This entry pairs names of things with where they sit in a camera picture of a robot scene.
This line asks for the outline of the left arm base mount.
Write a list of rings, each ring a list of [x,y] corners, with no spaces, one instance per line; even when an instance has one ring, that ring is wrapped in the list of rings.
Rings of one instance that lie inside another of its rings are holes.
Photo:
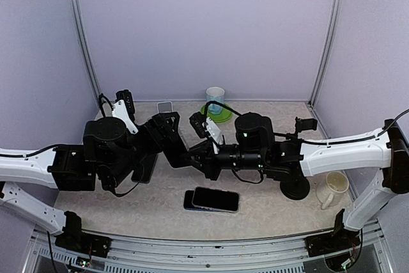
[[[74,212],[64,212],[66,217],[62,234],[56,236],[55,245],[88,256],[107,258],[112,239],[83,232],[82,220]]]

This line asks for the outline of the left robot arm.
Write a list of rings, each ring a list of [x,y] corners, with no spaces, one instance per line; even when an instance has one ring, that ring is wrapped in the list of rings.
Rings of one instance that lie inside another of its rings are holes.
[[[1,152],[1,204],[32,220],[51,235],[64,237],[75,250],[89,245],[81,218],[61,211],[28,194],[20,183],[59,191],[103,190],[122,197],[116,189],[130,173],[146,173],[150,160],[164,153],[174,168],[184,165],[187,148],[178,132],[177,112],[159,113],[138,127],[129,118],[103,117],[86,123],[82,144],[55,144],[28,153]]]

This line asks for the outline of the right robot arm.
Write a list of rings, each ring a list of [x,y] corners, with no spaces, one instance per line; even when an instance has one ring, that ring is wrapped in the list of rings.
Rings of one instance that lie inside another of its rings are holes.
[[[200,112],[190,124],[203,140],[189,150],[192,165],[206,178],[218,179],[223,169],[234,172],[257,170],[280,183],[282,193],[294,200],[309,193],[307,178],[330,171],[378,168],[364,192],[336,217],[327,245],[340,250],[393,197],[408,193],[408,140],[395,120],[364,134],[321,141],[298,138],[303,130],[314,130],[314,118],[296,120],[295,132],[273,131],[272,121],[257,113],[245,113],[235,120],[235,144],[227,144],[220,128]]]

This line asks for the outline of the black phone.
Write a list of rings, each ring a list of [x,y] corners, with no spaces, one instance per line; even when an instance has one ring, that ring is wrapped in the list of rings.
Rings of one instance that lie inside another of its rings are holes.
[[[190,166],[189,151],[180,136],[165,137],[162,149],[172,168]]]
[[[237,212],[240,195],[237,192],[196,187],[192,197],[195,207],[221,212]]]

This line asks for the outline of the white folding phone stand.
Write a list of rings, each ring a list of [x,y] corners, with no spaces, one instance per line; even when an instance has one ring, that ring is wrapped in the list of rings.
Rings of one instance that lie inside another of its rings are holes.
[[[172,113],[173,111],[173,103],[171,101],[163,101],[157,103],[158,113]]]

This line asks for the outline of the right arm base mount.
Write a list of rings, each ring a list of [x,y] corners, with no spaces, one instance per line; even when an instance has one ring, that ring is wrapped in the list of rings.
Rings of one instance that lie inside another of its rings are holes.
[[[345,228],[343,222],[344,212],[345,209],[342,209],[336,215],[332,231],[305,238],[309,257],[330,254],[361,245],[360,231],[350,231]]]

